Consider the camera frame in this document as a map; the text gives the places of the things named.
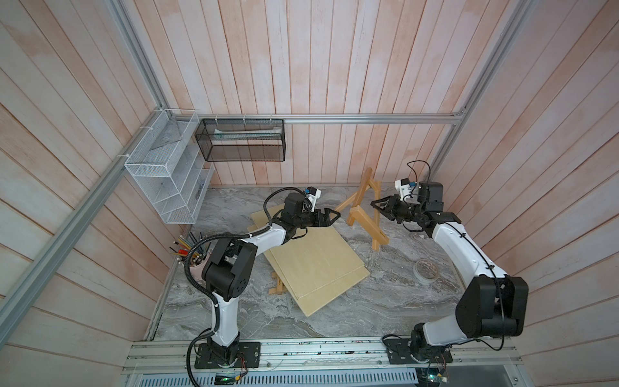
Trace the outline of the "plywood board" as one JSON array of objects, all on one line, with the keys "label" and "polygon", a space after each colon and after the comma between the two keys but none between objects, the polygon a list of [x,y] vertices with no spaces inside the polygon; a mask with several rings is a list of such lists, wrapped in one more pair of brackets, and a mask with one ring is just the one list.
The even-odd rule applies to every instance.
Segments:
[{"label": "plywood board", "polygon": [[308,257],[290,264],[280,264],[277,256],[265,256],[281,282],[306,317],[322,309],[369,275],[356,253],[336,258]]},{"label": "plywood board", "polygon": [[296,240],[291,240],[266,252],[276,255],[280,264],[290,264],[305,257],[315,261],[317,258],[333,259],[337,256],[356,253],[334,227],[310,227],[306,235],[302,230],[297,231],[296,237]]}]

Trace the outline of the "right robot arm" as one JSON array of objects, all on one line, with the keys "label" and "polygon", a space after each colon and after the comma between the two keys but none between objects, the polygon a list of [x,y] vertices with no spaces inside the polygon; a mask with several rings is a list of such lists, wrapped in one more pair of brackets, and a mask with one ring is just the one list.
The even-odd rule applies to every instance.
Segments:
[{"label": "right robot arm", "polygon": [[412,358],[427,363],[453,345],[521,335],[529,295],[526,281],[497,266],[457,215],[443,209],[441,184],[402,179],[396,188],[398,193],[373,201],[372,207],[390,221],[417,224],[445,251],[466,286],[452,314],[415,326],[409,343]]}]

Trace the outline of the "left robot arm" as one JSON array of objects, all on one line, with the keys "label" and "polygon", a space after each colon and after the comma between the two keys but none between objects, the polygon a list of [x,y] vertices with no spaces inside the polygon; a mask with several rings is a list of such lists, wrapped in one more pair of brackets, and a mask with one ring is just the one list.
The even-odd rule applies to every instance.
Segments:
[{"label": "left robot arm", "polygon": [[208,236],[194,245],[196,250],[213,242],[199,284],[187,269],[185,275],[196,289],[211,300],[213,326],[200,335],[206,348],[225,363],[237,357],[240,345],[238,308],[240,295],[248,286],[256,257],[271,248],[300,238],[298,231],[332,226],[341,214],[316,207],[321,191],[315,187],[300,190],[285,187],[271,193],[263,202],[267,223],[246,234],[222,233]]}]

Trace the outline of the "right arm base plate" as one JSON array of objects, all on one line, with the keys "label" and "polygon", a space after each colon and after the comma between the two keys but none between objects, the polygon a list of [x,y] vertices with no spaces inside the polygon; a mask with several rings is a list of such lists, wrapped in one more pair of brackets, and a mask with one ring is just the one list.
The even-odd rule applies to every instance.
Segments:
[{"label": "right arm base plate", "polygon": [[432,347],[422,340],[403,339],[391,335],[381,340],[390,364],[451,364],[453,356],[446,347]]}]

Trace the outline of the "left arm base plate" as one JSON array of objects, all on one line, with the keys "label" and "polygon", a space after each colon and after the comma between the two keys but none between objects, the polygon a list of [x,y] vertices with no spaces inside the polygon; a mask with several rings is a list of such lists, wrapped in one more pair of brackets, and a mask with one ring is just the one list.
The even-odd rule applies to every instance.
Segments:
[{"label": "left arm base plate", "polygon": [[193,366],[195,369],[240,369],[243,365],[258,368],[260,353],[260,342],[233,343],[225,348],[215,342],[201,343]]}]

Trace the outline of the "wooden easel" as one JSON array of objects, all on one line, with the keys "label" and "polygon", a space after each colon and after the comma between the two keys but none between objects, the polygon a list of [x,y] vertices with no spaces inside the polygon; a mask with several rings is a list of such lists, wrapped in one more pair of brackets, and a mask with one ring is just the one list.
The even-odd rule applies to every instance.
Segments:
[{"label": "wooden easel", "polygon": [[276,272],[272,272],[271,277],[276,282],[276,285],[269,289],[269,295],[282,295],[288,291],[284,282]]},{"label": "wooden easel", "polygon": [[365,193],[368,190],[374,192],[374,198],[380,199],[381,194],[381,182],[373,179],[374,171],[371,167],[365,169],[359,189],[356,193],[347,198],[339,206],[336,207],[336,211],[341,212],[350,207],[350,211],[346,220],[349,226],[353,226],[355,223],[361,225],[369,236],[372,238],[372,249],[376,252],[380,251],[380,247],[389,244],[389,238],[380,228],[380,212],[378,210],[373,211],[373,215],[370,215],[362,207],[361,203],[364,200]]}]

